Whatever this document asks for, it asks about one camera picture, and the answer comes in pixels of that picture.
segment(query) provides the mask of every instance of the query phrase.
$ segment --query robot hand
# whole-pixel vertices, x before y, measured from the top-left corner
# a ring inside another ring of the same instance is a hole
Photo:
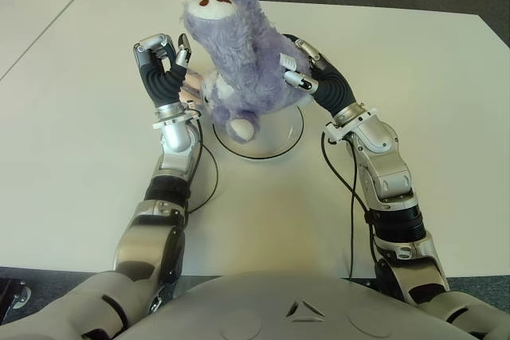
[[[133,47],[143,85],[156,107],[179,101],[178,93],[186,76],[191,48],[186,34],[178,39],[177,52],[171,37],[164,33],[143,39]],[[165,72],[162,60],[166,57],[171,68]]]
[[[312,67],[312,78],[303,73],[288,70],[284,74],[285,81],[295,88],[310,93],[321,107],[337,119],[336,116],[342,110],[356,102],[351,86],[312,45],[293,35],[285,36],[294,41],[296,46],[308,55]]]

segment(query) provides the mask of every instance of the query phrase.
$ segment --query round base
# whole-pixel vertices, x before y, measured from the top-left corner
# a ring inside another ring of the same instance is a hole
[[[297,106],[262,115],[261,129],[248,143],[231,139],[223,127],[213,125],[216,138],[228,151],[249,159],[269,159],[287,153],[303,134],[303,114]]]

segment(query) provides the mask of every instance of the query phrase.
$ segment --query plush toy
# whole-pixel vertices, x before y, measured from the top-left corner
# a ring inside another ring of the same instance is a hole
[[[247,143],[259,130],[261,114],[309,97],[285,83],[280,65],[283,53],[309,74],[308,58],[269,24],[259,0],[193,0],[183,20],[216,66],[204,76],[202,101],[232,139]]]

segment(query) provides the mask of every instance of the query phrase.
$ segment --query table surface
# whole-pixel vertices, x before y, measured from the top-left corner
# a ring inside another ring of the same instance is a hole
[[[0,82],[0,259],[11,267],[101,271],[159,156],[153,105],[131,47],[184,28],[186,0],[75,0]],[[313,43],[359,101],[399,134],[447,276],[510,273],[510,52],[475,15],[263,2],[282,32]],[[210,58],[196,42],[191,68]],[[221,147],[218,192],[186,229],[185,274],[261,269],[345,276],[350,194],[320,154],[328,114],[303,109],[304,135],[263,162]],[[331,160],[346,177],[343,146]],[[213,176],[204,157],[191,204]],[[373,276],[355,214],[355,276]]]
[[[0,0],[0,79],[73,0]]]

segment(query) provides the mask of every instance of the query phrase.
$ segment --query stuffed toy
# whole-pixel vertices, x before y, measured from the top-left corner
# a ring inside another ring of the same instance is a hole
[[[309,74],[308,58],[270,25],[259,0],[192,0],[183,21],[216,67],[203,77],[202,102],[235,141],[255,137],[261,114],[309,98],[285,83],[280,64],[283,53],[296,60],[297,71]]]

